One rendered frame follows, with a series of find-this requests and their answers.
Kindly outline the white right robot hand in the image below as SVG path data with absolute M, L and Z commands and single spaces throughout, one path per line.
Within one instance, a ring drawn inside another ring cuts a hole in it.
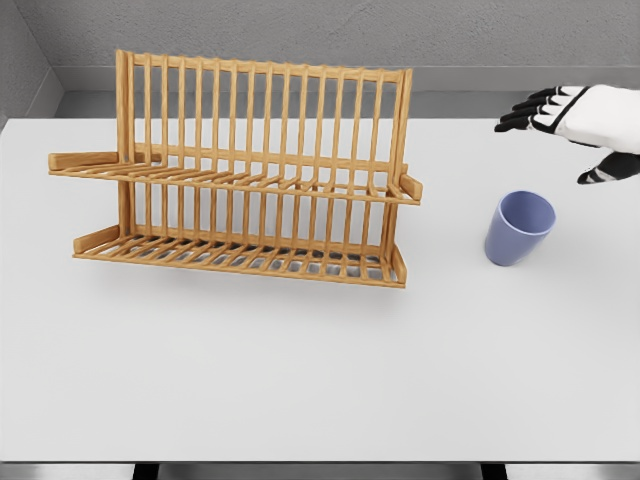
M 611 153 L 581 174 L 581 185 L 640 174 L 640 90 L 605 84 L 555 86 L 532 93 L 500 117 L 494 130 L 536 130 Z

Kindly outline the blue plastic cup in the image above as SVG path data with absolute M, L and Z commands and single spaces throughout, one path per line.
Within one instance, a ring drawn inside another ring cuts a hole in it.
M 545 239 L 556 221 L 555 210 L 542 196 L 513 191 L 499 201 L 485 240 L 485 254 L 494 264 L 511 266 Z

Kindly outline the wooden two-tier dish rack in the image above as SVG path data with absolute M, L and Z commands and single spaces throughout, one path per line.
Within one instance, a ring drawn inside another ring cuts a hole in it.
M 78 258 L 401 288 L 408 69 L 118 51 L 117 146 L 53 153 L 113 180 L 118 221 Z

